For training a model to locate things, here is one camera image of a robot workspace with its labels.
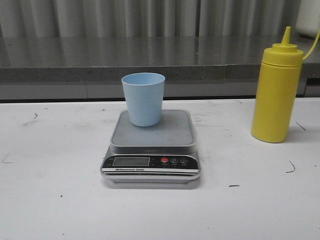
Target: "cup rim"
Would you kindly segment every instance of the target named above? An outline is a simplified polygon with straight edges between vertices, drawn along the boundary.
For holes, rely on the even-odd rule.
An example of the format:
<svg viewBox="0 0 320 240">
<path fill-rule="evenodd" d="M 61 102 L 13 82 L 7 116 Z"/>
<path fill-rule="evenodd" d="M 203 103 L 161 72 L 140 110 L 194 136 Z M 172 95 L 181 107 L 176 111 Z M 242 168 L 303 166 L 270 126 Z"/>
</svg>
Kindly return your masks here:
<svg viewBox="0 0 320 240">
<path fill-rule="evenodd" d="M 160 79 L 158 81 L 155 81 L 153 83 L 148 83 L 148 84 L 134 84 L 134 83 L 129 83 L 125 81 L 125 78 L 133 76 L 133 75 L 157 75 L 160 76 Z M 166 79 L 165 76 L 163 76 L 160 73 L 156 73 L 156 72 L 136 72 L 136 73 L 131 73 L 128 75 L 125 75 L 124 77 L 121 78 L 122 83 L 127 84 L 127 85 L 132 85 L 132 86 L 148 86 L 148 85 L 154 85 L 154 84 L 159 84 L 164 82 Z"/>
</svg>

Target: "white countertop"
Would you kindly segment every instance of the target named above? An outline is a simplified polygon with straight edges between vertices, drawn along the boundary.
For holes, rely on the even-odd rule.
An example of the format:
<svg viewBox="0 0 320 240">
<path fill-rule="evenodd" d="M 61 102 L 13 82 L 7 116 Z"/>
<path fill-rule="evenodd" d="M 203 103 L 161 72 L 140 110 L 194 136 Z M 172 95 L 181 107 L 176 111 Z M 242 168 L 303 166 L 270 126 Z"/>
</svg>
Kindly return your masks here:
<svg viewBox="0 0 320 240">
<path fill-rule="evenodd" d="M 320 98 L 296 100 L 276 144 L 251 136 L 254 104 L 163 103 L 191 113 L 202 168 L 192 189 L 106 184 L 124 102 L 0 104 L 0 239 L 320 239 Z"/>
</svg>

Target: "light blue cup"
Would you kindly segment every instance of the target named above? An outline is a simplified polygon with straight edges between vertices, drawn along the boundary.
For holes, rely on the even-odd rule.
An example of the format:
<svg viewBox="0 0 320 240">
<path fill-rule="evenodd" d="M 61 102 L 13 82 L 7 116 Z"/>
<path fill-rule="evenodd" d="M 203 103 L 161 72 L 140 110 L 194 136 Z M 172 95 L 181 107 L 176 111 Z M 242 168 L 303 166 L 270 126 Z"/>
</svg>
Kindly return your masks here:
<svg viewBox="0 0 320 240">
<path fill-rule="evenodd" d="M 140 127 L 157 124 L 161 119 L 165 76 L 152 73 L 134 73 L 122 78 L 122 86 L 130 121 Z"/>
</svg>

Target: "digital display screen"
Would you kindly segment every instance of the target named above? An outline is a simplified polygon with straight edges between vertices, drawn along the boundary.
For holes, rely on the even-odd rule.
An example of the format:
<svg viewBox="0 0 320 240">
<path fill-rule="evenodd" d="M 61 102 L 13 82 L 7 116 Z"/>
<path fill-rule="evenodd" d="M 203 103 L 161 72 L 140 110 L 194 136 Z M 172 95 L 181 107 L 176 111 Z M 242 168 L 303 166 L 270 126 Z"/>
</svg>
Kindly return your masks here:
<svg viewBox="0 0 320 240">
<path fill-rule="evenodd" d="M 149 166 L 149 157 L 116 157 L 113 166 Z"/>
</svg>

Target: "kitchen scale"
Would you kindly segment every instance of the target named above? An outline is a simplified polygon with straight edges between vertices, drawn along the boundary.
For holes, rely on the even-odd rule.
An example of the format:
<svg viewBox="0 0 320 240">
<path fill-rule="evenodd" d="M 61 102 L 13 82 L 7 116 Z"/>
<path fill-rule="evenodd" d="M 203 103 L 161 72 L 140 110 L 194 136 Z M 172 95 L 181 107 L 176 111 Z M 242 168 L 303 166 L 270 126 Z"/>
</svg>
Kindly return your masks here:
<svg viewBox="0 0 320 240">
<path fill-rule="evenodd" d="M 100 171 L 115 183 L 188 183 L 200 175 L 189 112 L 162 110 L 153 126 L 133 125 L 128 111 L 117 121 Z"/>
</svg>

